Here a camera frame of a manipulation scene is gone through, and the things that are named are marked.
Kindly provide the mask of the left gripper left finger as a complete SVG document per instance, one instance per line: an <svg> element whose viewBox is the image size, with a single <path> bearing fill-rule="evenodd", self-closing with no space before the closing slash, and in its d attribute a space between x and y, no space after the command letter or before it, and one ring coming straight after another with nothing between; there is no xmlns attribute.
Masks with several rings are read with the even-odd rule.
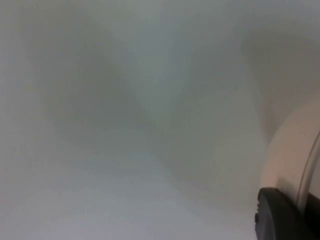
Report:
<svg viewBox="0 0 320 240"><path fill-rule="evenodd" d="M258 240L308 240L309 230L291 200L273 187L263 187L257 196L254 216Z"/></svg>

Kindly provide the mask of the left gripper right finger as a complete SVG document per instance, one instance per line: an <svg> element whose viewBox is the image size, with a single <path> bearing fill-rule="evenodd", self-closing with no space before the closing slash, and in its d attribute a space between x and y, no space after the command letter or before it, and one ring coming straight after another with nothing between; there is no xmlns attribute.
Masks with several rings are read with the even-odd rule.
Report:
<svg viewBox="0 0 320 240"><path fill-rule="evenodd" d="M314 237L320 239L320 199L312 193L307 196L305 206L305 222Z"/></svg>

